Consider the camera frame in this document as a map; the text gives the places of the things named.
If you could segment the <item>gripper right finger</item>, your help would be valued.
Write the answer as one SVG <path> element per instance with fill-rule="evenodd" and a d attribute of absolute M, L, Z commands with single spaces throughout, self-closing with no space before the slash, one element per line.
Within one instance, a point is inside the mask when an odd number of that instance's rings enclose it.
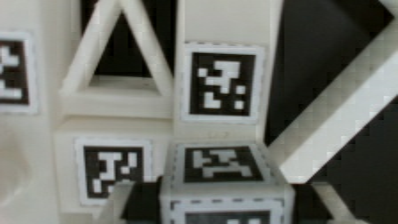
<path fill-rule="evenodd" d="M 317 182 L 312 186 L 333 216 L 328 224 L 370 224 L 356 218 L 333 185 L 326 182 Z"/>

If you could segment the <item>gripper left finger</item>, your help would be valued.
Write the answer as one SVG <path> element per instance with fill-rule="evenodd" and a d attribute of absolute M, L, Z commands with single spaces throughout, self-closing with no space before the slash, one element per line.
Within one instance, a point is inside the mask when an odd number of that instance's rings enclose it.
<path fill-rule="evenodd" d="M 118 183 L 93 224 L 127 224 L 123 217 L 136 183 Z"/>

